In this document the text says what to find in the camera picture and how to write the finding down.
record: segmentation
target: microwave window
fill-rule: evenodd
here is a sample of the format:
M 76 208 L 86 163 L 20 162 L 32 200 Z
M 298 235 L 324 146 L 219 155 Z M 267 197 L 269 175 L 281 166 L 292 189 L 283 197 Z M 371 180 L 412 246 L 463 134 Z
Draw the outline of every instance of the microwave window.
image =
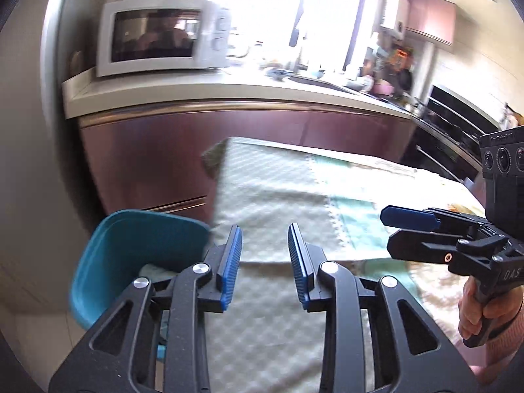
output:
M 192 57 L 200 11 L 146 9 L 115 14 L 111 61 Z

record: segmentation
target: oven handle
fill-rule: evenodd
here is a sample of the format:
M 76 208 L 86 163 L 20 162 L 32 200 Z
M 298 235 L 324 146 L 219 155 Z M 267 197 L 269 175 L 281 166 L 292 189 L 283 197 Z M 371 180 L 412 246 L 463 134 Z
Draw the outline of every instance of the oven handle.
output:
M 444 167 L 441 163 L 439 163 L 434 157 L 432 157 L 431 155 L 429 155 L 429 153 L 426 153 L 422 150 L 422 148 L 417 145 L 416 146 L 418 152 L 420 152 L 422 155 L 424 155 L 426 158 L 429 158 L 431 161 L 433 161 L 435 164 L 437 164 L 442 170 L 446 171 L 447 174 L 449 174 L 450 176 L 452 176 L 452 178 L 454 178 L 455 180 L 457 180 L 459 183 L 462 183 L 462 180 L 460 180 L 457 176 L 455 176 L 455 174 L 453 174 L 451 171 L 449 171 L 446 167 Z

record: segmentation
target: sink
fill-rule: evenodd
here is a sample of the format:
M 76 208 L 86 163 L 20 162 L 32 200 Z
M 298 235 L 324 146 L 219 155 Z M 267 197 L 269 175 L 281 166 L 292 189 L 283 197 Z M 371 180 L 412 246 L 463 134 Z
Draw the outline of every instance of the sink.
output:
M 292 76 L 292 77 L 289 77 L 289 80 L 295 81 L 296 83 L 303 83 L 303 84 L 310 84 L 312 86 L 331 88 L 331 90 L 343 91 L 344 93 L 349 93 L 349 94 L 353 94 L 357 96 L 360 95 L 360 93 L 358 93 L 357 91 L 350 90 L 349 88 L 346 88 L 346 87 L 337 86 L 327 81 L 317 80 L 315 78 Z

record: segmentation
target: blue gripper pad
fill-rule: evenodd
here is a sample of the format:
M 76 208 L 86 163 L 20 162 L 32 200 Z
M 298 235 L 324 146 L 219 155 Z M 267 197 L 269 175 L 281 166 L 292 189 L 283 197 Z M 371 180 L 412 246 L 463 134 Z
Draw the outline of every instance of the blue gripper pad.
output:
M 226 311 L 233 299 L 233 290 L 235 289 L 236 274 L 240 266 L 240 255 L 242 254 L 242 231 L 238 226 L 231 229 L 229 238 L 227 239 L 224 255 L 227 256 L 226 263 L 223 268 L 222 276 L 222 295 L 220 296 L 220 304 L 222 310 Z
M 302 259 L 302 253 L 307 252 L 304 248 L 306 244 L 303 243 L 302 237 L 298 237 L 293 229 L 293 225 L 288 229 L 288 248 L 289 256 L 291 257 L 291 265 L 293 267 L 293 275 L 295 285 L 297 287 L 298 299 L 302 303 L 304 310 L 309 306 L 309 290 L 308 290 L 308 274 L 306 266 Z
M 440 227 L 440 221 L 433 213 L 395 205 L 388 205 L 382 210 L 381 221 L 385 226 L 411 231 L 433 232 Z

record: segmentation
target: hand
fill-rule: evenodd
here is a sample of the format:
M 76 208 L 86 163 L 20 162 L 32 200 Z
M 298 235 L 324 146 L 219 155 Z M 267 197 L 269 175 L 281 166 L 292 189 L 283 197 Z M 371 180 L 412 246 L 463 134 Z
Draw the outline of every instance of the hand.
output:
M 520 311 L 522 305 L 522 287 L 514 288 L 507 293 L 492 299 L 484 308 L 475 300 L 477 285 L 475 278 L 470 276 L 464 284 L 464 293 L 458 302 L 459 333 L 467 340 L 472 335 L 477 335 L 482 328 L 480 318 L 496 319 L 493 329 L 511 321 Z

